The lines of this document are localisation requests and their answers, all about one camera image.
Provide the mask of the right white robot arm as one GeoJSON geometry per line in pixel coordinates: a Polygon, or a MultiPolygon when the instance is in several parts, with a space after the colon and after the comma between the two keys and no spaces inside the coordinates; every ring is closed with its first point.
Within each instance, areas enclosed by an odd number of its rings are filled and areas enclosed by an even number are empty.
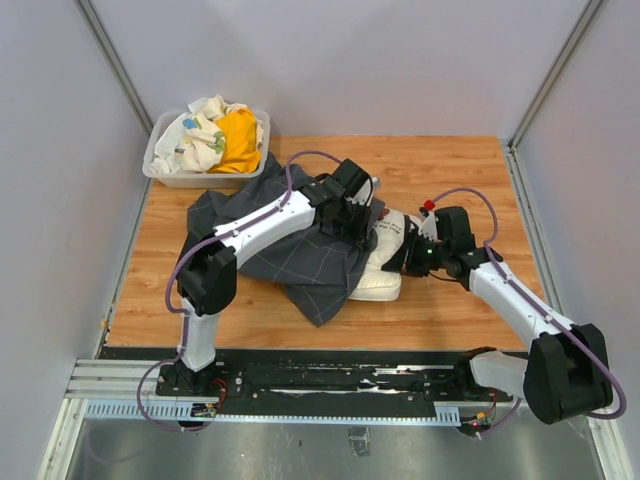
{"type": "Polygon", "coordinates": [[[491,307],[527,349],[524,358],[493,347],[464,353],[452,377],[455,392],[474,400],[496,389],[525,401],[545,424],[592,416],[610,406],[614,381],[603,333],[559,314],[517,278],[490,244],[477,245],[464,208],[421,212],[421,219],[404,220],[397,254],[401,273],[425,277],[444,271],[491,307]]]}

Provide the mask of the dark grey checked pillowcase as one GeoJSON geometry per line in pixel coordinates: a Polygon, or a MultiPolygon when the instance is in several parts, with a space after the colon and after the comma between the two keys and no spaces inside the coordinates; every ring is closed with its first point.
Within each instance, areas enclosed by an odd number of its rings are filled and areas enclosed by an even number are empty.
{"type": "MultiPolygon", "coordinates": [[[[267,205],[286,192],[285,168],[270,153],[262,173],[234,194],[207,190],[188,208],[187,227],[211,230],[267,205]]],[[[288,235],[247,260],[240,273],[284,286],[289,300],[314,326],[334,318],[356,289],[378,244],[374,222],[366,249],[322,233],[317,225],[288,235]]]]}

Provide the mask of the cream white pillow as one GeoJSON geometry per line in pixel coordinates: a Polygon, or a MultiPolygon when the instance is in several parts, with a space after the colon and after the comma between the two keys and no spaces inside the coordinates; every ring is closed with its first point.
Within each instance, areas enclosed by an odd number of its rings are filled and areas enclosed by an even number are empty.
{"type": "Polygon", "coordinates": [[[384,208],[373,225],[377,246],[370,253],[364,271],[349,299],[366,302],[395,301],[401,292],[400,273],[382,269],[402,246],[407,231],[420,219],[401,211],[384,208]]]}

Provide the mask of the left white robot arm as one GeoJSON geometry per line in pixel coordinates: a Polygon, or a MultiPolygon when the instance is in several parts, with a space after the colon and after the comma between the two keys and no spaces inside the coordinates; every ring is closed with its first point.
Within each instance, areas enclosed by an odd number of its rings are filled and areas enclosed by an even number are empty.
{"type": "Polygon", "coordinates": [[[170,276],[166,291],[177,292],[180,304],[167,308],[182,317],[176,376],[192,395],[213,386],[214,338],[222,312],[236,296],[238,271],[249,259],[312,226],[360,248],[369,244],[378,178],[349,159],[334,172],[300,184],[289,166],[284,172],[286,190],[272,202],[209,232],[190,231],[170,276]]]}

